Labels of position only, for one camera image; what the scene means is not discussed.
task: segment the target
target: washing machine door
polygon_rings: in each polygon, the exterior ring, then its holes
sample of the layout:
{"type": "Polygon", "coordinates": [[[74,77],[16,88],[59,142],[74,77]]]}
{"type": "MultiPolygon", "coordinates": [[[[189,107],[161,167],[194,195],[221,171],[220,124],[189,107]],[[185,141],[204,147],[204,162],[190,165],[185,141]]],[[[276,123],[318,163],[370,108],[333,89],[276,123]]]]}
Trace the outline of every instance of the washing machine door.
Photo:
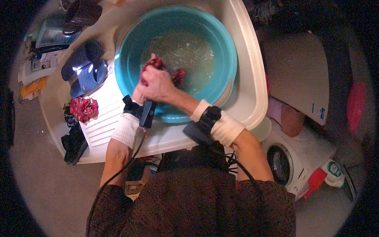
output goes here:
{"type": "Polygon", "coordinates": [[[292,158],[283,145],[272,145],[267,150],[267,161],[275,182],[284,186],[291,182],[293,176],[292,158]]]}

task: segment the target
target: white sink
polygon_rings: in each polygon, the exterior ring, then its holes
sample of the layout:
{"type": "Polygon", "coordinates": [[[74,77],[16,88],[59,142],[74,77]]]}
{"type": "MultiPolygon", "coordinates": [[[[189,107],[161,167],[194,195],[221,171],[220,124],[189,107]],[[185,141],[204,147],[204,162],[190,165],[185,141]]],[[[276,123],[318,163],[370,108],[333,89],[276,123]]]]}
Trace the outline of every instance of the white sink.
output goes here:
{"type": "MultiPolygon", "coordinates": [[[[113,62],[117,40],[127,28],[144,13],[164,5],[186,4],[198,7],[218,18],[232,36],[238,55],[237,77],[234,89],[227,103],[222,107],[235,119],[244,123],[248,130],[257,127],[267,111],[267,89],[262,57],[249,15],[241,0],[220,1],[135,1],[116,7],[103,1],[103,13],[95,25],[88,27],[58,60],[58,70],[50,76],[47,86],[40,96],[41,108],[49,132],[59,151],[65,150],[61,137],[68,134],[63,116],[63,105],[70,101],[70,86],[63,81],[60,69],[78,45],[88,38],[99,37],[104,44],[104,59],[108,61],[109,73],[103,86],[90,95],[99,103],[96,119],[82,124],[89,148],[78,163],[104,162],[110,136],[119,119],[124,104],[122,94],[113,73],[113,62]]],[[[183,134],[185,124],[172,125],[154,121],[148,130],[138,156],[154,155],[196,145],[183,134]]]]}

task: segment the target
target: wrist-mounted device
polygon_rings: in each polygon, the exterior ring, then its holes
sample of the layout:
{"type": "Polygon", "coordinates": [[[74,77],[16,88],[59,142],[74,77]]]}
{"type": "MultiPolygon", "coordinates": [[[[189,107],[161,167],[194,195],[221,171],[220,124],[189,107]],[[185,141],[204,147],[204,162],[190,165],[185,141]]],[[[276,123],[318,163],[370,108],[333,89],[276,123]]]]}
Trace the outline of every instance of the wrist-mounted device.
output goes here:
{"type": "Polygon", "coordinates": [[[198,122],[189,122],[183,129],[183,133],[199,145],[212,145],[214,140],[211,137],[211,130],[220,118],[221,109],[217,106],[209,106],[204,110],[198,122]]]}
{"type": "Polygon", "coordinates": [[[151,128],[155,111],[154,101],[147,100],[140,106],[132,101],[130,95],[125,96],[122,101],[125,103],[124,113],[129,113],[138,118],[140,127],[151,128]]]}

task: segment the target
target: blue slipper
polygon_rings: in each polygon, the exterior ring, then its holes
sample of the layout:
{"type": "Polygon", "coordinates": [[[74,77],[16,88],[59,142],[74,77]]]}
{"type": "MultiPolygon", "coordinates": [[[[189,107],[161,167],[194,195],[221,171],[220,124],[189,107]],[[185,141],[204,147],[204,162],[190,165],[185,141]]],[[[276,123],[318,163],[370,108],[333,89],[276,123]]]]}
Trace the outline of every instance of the blue slipper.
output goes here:
{"type": "Polygon", "coordinates": [[[72,79],[77,70],[91,64],[100,58],[101,54],[101,44],[97,40],[92,39],[79,46],[62,67],[61,75],[63,80],[72,79]]]}
{"type": "Polygon", "coordinates": [[[78,79],[71,85],[71,98],[76,98],[97,89],[108,73],[108,64],[104,59],[95,61],[77,70],[78,79]]]}

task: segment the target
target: floor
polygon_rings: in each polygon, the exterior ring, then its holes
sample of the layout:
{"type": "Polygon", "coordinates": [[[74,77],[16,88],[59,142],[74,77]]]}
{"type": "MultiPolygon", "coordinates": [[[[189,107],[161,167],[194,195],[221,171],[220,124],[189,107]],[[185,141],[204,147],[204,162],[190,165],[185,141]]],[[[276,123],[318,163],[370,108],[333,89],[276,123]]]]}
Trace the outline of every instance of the floor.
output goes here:
{"type": "MultiPolygon", "coordinates": [[[[13,91],[19,89],[16,81],[14,78],[10,85],[13,91]]],[[[26,204],[48,236],[84,236],[104,164],[67,165],[47,131],[38,100],[22,105],[16,97],[15,101],[11,161],[26,204]]],[[[354,169],[362,184],[362,169],[354,169]]],[[[333,236],[353,204],[344,190],[322,185],[295,206],[297,236],[333,236]]]]}

